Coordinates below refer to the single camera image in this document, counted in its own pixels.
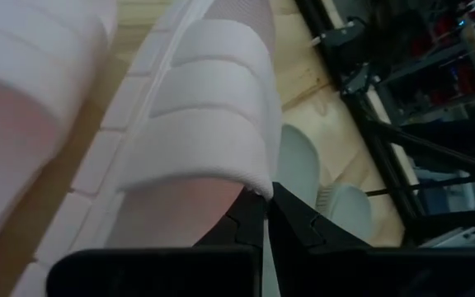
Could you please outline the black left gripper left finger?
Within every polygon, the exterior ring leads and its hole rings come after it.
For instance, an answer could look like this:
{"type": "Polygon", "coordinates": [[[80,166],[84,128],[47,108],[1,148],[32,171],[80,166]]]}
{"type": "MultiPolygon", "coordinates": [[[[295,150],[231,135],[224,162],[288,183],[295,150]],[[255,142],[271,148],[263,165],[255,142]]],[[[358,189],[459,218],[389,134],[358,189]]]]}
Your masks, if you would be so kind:
{"type": "Polygon", "coordinates": [[[243,188],[219,222],[195,245],[247,245],[263,247],[266,200],[243,188]]]}

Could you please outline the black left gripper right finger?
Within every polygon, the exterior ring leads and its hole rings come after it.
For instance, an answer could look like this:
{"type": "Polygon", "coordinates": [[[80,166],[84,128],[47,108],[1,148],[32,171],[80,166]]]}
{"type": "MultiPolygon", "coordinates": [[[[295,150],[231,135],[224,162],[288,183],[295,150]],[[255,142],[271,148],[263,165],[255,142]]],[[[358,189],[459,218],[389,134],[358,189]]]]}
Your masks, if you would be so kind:
{"type": "Polygon", "coordinates": [[[306,205],[278,182],[273,184],[269,235],[273,248],[365,248],[369,245],[306,205]]]}

